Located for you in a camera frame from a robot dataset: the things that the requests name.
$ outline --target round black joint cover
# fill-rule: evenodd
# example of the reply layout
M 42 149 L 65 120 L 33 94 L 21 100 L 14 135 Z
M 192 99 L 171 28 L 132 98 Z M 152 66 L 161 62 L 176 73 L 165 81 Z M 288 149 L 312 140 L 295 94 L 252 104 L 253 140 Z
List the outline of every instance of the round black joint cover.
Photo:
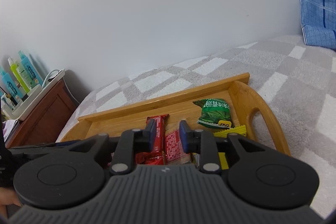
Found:
M 310 204 L 319 186 L 316 171 L 279 152 L 252 152 L 228 171 L 233 192 L 248 203 L 286 210 Z
M 23 204 L 49 210 L 81 204 L 95 196 L 104 183 L 104 171 L 92 156 L 70 151 L 27 162 L 13 180 Z

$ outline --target brown wooden cabinet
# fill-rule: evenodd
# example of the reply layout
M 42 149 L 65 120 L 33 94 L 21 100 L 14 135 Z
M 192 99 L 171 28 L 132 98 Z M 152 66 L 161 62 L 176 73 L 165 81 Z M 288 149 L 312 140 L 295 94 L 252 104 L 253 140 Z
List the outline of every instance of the brown wooden cabinet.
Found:
M 61 79 L 20 124 L 6 147 L 55 142 L 75 109 Z

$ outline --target green snack package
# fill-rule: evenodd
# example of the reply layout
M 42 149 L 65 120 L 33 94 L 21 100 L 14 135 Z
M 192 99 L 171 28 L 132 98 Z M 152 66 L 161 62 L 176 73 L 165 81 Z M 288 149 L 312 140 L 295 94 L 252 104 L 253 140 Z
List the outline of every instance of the green snack package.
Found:
M 193 102 L 202 108 L 197 123 L 208 128 L 234 128 L 229 105 L 223 99 L 202 99 Z

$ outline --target blue plaid fabric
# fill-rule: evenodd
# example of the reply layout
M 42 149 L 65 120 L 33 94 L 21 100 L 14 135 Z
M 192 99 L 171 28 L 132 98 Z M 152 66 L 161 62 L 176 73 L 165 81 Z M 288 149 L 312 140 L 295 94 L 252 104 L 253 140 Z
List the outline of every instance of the blue plaid fabric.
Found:
M 301 0 L 301 25 L 307 45 L 336 50 L 336 0 Z

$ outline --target checkered blanket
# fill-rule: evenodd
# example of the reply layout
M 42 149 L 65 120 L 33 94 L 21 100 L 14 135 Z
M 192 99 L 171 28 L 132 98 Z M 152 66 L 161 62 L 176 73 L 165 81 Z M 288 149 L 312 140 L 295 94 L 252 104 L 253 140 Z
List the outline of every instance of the checkered blanket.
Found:
M 240 73 L 268 103 L 294 157 L 312 165 L 320 188 L 312 207 L 326 217 L 336 205 L 336 53 L 306 46 L 302 36 L 283 36 L 218 51 L 212 56 L 153 69 L 120 79 L 91 92 L 66 124 L 78 116 L 203 85 Z M 260 115 L 254 118 L 259 141 L 273 143 Z

